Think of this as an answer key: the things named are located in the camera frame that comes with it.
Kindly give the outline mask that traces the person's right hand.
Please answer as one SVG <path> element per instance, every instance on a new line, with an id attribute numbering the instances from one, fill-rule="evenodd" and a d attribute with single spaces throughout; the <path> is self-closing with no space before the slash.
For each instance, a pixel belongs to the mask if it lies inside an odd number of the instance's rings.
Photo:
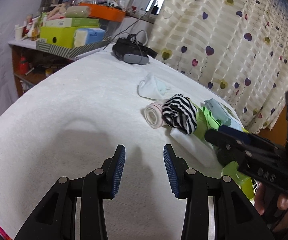
<path id="1" fill-rule="evenodd" d="M 256 193 L 254 195 L 254 207 L 260 215 L 265 212 L 265 191 L 266 187 L 262 183 L 258 183 Z M 279 232 L 288 229 L 288 194 L 280 194 L 277 200 L 277 208 L 279 211 L 286 211 L 281 221 L 273 228 L 273 232 Z"/>

